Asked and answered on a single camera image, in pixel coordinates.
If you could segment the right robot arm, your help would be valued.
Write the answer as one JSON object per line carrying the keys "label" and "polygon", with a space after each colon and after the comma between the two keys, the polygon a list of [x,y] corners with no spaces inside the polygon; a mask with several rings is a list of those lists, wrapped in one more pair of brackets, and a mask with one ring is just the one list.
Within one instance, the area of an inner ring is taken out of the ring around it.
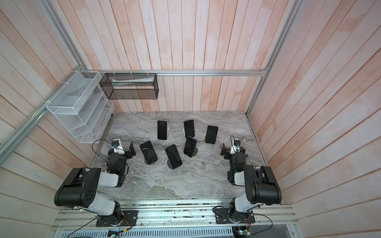
{"label": "right robot arm", "polygon": [[254,223],[255,208],[281,203],[281,189],[272,168],[246,164],[248,155],[240,142],[234,142],[231,149],[222,145],[220,155],[230,163],[228,181],[232,185],[244,187],[245,193],[233,198],[228,208],[214,209],[218,224]]}

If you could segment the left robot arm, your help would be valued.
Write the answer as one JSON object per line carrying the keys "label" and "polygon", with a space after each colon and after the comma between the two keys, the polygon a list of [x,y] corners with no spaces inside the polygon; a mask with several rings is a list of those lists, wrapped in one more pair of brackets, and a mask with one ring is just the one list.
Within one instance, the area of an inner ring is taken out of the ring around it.
{"label": "left robot arm", "polygon": [[77,208],[97,215],[96,227],[132,228],[137,223],[138,211],[123,211],[119,202],[100,195],[100,187],[122,187],[129,172],[127,160],[136,155],[134,145],[124,150],[115,139],[106,159],[107,170],[101,168],[74,168],[55,194],[54,204],[59,207]]}

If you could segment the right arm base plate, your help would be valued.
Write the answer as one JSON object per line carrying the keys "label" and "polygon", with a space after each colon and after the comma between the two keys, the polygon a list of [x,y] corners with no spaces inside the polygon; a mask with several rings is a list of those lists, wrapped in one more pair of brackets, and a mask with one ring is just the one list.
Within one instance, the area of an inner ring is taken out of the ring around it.
{"label": "right arm base plate", "polygon": [[251,224],[256,222],[253,213],[241,213],[222,206],[214,207],[212,211],[215,214],[216,223],[220,225],[237,223]]}

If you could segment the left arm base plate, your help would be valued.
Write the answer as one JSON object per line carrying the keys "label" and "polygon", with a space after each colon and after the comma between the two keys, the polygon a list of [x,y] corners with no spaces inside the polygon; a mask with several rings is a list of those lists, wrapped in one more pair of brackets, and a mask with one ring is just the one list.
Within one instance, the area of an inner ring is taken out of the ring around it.
{"label": "left arm base plate", "polygon": [[138,218],[137,210],[121,210],[109,216],[100,216],[96,222],[96,227],[134,227]]}

